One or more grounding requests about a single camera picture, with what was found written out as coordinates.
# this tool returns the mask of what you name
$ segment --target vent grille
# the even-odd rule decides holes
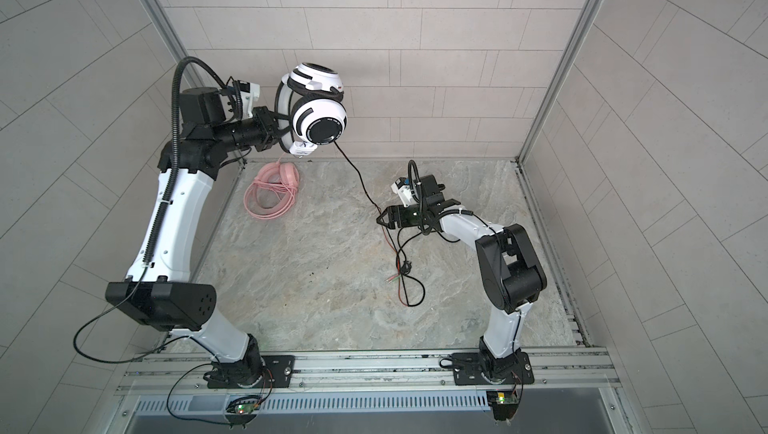
[[[221,415],[225,405],[240,397],[238,394],[207,395],[206,406],[196,402],[198,395],[174,396],[168,404],[174,414],[197,416]],[[382,412],[382,411],[487,411],[485,391],[460,390],[450,392],[307,392],[273,393],[264,402],[263,414],[302,414],[318,412]],[[140,416],[168,415],[165,396],[141,396],[136,405]]]

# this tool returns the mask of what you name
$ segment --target gray stone surface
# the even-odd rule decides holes
[[[394,253],[345,161],[298,163],[296,205],[282,218],[266,221],[251,218],[242,202],[261,165],[246,166],[196,282],[216,286],[221,312],[253,333],[262,350],[476,347],[492,306],[470,249],[436,234],[412,240],[406,253],[412,275],[426,286],[426,299],[404,307],[397,284],[385,282],[395,272]],[[407,175],[405,162],[356,165],[379,206],[397,201],[389,185]],[[510,162],[425,160],[418,169],[422,176],[434,174],[446,185],[447,198],[460,200],[487,222],[521,224],[543,257]],[[402,239],[415,232],[405,230]],[[548,278],[549,287],[524,324],[523,344],[573,345],[560,295]],[[413,302],[420,289],[407,282]]]

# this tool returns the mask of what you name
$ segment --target white headphones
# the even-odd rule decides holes
[[[291,92],[284,92],[288,87]],[[292,92],[302,97],[288,112]],[[344,86],[336,71],[318,64],[304,62],[283,76],[275,96],[275,110],[290,117],[290,134],[283,136],[283,151],[294,155],[307,155],[318,145],[337,140],[346,128],[346,110],[341,105]]]

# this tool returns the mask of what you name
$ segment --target white wall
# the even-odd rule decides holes
[[[584,0],[160,3],[191,53],[266,86],[270,103],[298,62],[337,70],[351,156],[511,158]],[[314,158],[336,156],[331,146]]]
[[[766,18],[604,0],[524,164],[646,432],[768,429]]]
[[[0,59],[0,430],[80,433],[114,365],[72,335],[143,238],[174,60],[138,0],[0,0]],[[156,337],[117,312],[80,342]]]

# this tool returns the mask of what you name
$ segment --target pink cable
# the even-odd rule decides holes
[[[255,219],[276,219],[288,212],[296,203],[296,193],[299,190],[299,171],[291,162],[281,164],[280,160],[265,164],[256,175],[254,182],[245,189],[243,206],[248,214]],[[272,208],[264,208],[256,197],[259,189],[271,190],[280,201]],[[256,206],[254,210],[248,208],[249,200]]]

